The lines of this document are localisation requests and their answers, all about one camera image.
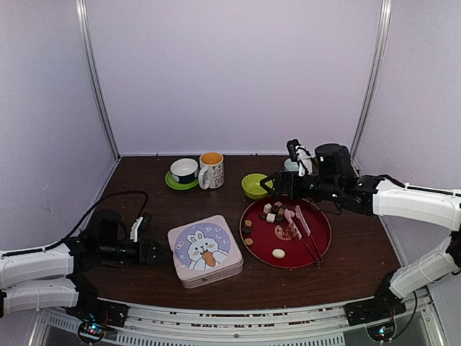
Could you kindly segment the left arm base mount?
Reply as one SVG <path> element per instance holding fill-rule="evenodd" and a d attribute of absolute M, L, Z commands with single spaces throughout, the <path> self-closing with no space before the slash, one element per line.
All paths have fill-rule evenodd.
<path fill-rule="evenodd" d="M 123 303 L 102 300 L 96 288 L 84 281 L 74 283 L 77 300 L 72 306 L 65 307 L 68 315 L 77 318 L 80 325 L 77 336 L 85 345 L 100 342 L 115 327 L 124 327 L 129 307 Z"/>

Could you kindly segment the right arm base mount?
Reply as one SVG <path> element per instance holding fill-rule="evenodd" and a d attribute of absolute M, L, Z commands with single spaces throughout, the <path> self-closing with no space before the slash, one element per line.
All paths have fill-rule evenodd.
<path fill-rule="evenodd" d="M 344 306 L 349 326 L 366 324 L 368 336 L 381 344 L 391 342 L 397 335 L 395 317 L 406 312 L 403 299 L 390 291 L 390 280 L 394 273 L 392 271 L 382 279 L 372 298 Z"/>

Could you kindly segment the pink plastic scoop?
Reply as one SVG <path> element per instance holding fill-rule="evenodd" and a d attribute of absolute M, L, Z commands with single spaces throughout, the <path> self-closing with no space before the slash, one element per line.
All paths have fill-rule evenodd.
<path fill-rule="evenodd" d="M 310 227 L 305 220 L 301 207 L 295 206 L 295 210 L 286 209 L 284 211 L 285 219 L 288 221 L 289 227 L 295 232 L 296 237 L 301 240 L 306 249 L 313 256 L 313 259 L 318 265 L 323 263 L 322 255 L 318 246 L 313 239 Z"/>

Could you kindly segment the tin lid with rabbit picture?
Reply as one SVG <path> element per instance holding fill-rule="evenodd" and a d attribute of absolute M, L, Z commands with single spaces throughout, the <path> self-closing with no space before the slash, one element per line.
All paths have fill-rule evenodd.
<path fill-rule="evenodd" d="M 210 267 L 215 262 L 224 265 L 243 260 L 241 251 L 222 215 L 179 226 L 169 230 L 169 246 L 173 261 L 177 265 L 188 266 L 203 259 Z"/>

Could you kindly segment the silver compartment tin box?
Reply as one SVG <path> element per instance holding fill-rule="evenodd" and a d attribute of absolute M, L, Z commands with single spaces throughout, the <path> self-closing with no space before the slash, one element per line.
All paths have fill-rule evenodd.
<path fill-rule="evenodd" d="M 185 288 L 198 288 L 203 285 L 214 283 L 226 278 L 235 276 L 243 270 L 243 260 L 230 262 L 227 265 L 215 262 L 214 267 L 210 267 L 201 259 L 188 266 L 177 265 L 176 274 Z"/>

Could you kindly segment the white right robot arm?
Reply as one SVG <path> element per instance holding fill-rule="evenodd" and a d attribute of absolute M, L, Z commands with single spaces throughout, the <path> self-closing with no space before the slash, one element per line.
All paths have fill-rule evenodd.
<path fill-rule="evenodd" d="M 328 201 L 339 210 L 446 231 L 438 245 L 383 280 L 369 304 L 374 317 L 386 317 L 409 293 L 446 275 L 460 273 L 458 189 L 412 185 L 386 174 L 358 175 L 348 148 L 337 143 L 323 144 L 309 152 L 293 139 L 287 142 L 287 150 L 298 170 L 276 172 L 260 182 L 274 199 Z"/>

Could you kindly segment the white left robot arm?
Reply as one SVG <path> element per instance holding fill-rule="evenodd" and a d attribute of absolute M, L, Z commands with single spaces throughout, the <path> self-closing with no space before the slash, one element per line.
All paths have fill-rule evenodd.
<path fill-rule="evenodd" d="M 151 219 L 144 213 L 128 228 L 118 212 L 98 210 L 77 236 L 1 252 L 1 314 L 61 306 L 84 321 L 102 323 L 109 308 L 84 273 L 107 261 L 150 265 L 170 258 L 170 249 L 143 236 Z"/>

